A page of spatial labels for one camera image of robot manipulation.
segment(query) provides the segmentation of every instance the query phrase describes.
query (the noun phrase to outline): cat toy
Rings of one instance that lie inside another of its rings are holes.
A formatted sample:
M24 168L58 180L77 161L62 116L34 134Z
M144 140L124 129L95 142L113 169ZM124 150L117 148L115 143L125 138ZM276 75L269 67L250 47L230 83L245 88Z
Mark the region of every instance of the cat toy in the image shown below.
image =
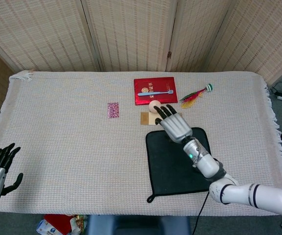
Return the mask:
M188 94L184 98L180 99L180 101L182 102L181 107L183 109L190 108L195 103L197 97L202 96L202 94L205 91L211 92L212 90L213 90L213 85L208 83L207 86L204 89L202 89L202 90L200 90L198 92L193 92L191 94Z

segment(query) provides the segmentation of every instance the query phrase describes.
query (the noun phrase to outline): black placemat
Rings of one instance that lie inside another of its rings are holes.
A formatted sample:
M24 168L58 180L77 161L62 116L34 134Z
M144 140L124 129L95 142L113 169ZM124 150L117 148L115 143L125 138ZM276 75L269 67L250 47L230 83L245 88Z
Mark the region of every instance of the black placemat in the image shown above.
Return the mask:
M205 131L198 127L192 131L211 154ZM193 169L193 162L183 151L183 145L170 141L165 131L149 132L146 148L152 185L148 203L157 196L208 191L210 182Z

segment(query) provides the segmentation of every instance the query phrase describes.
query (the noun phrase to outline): red book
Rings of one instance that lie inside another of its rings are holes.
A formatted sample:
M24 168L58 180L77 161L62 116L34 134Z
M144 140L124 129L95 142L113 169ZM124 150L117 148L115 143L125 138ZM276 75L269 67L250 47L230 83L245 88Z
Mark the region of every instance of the red book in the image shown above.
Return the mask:
M140 93L168 92L170 94L154 94L140 96ZM135 104L149 104L152 100L160 103L177 103L174 77L140 78L134 80Z
M73 217L65 214L44 215L44 219L63 235L67 235L71 231L70 220Z

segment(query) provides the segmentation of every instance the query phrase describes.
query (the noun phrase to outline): toothbrush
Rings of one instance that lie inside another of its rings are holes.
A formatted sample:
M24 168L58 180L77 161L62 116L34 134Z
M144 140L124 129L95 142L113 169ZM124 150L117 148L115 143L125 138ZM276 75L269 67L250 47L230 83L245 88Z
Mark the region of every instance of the toothbrush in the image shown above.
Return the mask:
M143 93L138 93L138 96L147 96L147 95L154 95L154 94L173 94L173 90L169 90L167 92L143 92Z

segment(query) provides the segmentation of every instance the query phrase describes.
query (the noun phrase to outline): white tablecloth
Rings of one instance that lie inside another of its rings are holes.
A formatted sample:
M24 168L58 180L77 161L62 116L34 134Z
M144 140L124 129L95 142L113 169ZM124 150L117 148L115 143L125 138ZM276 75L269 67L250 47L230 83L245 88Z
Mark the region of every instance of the white tablecloth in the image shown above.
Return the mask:
M152 190L145 136L162 128L140 125L148 107L135 106L133 79L162 76L174 76L179 99L212 83L192 108L173 106L206 131L213 156L241 184L282 188L280 132L255 73L34 72L10 79L0 114L0 147L22 147L6 185L24 173L20 187L0 199L0 211L197 215L205 192L146 202ZM119 118L107 119L109 102L119 103ZM212 198L202 213L270 214Z

